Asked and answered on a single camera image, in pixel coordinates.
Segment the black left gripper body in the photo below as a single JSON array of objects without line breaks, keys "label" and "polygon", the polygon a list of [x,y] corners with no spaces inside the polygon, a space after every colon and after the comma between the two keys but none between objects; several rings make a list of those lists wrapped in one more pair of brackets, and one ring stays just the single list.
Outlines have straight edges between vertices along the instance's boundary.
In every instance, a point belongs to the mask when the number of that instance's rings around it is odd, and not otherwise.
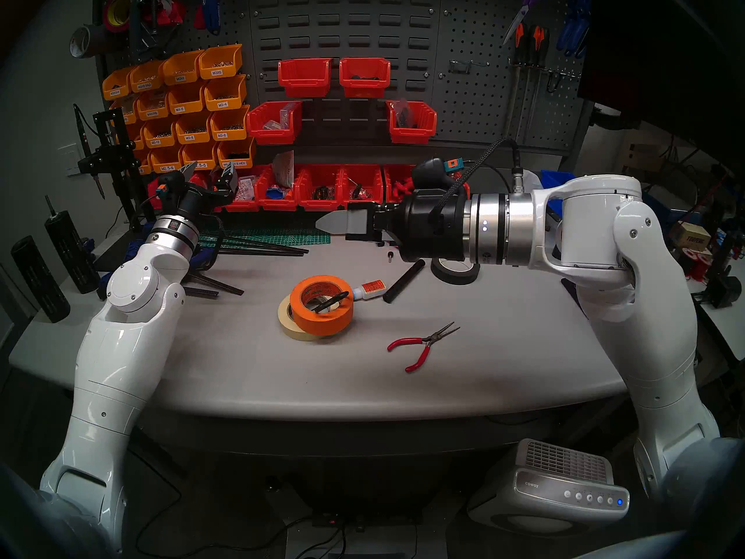
[{"label": "black left gripper body", "polygon": [[203,188],[197,184],[157,184],[156,197],[162,206],[156,222],[157,233],[200,233],[203,219],[234,199],[217,192],[216,185]]}]

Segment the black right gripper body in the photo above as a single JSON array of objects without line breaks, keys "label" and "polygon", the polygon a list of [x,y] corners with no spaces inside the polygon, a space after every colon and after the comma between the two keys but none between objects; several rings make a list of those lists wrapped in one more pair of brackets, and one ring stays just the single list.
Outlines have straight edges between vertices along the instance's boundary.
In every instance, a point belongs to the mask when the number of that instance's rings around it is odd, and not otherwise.
[{"label": "black right gripper body", "polygon": [[386,204],[375,211],[375,229],[386,232],[399,247],[406,262],[420,258],[442,258],[463,262],[463,220],[468,194],[463,189],[452,195],[436,221],[432,209],[446,191],[417,189],[397,204]]}]

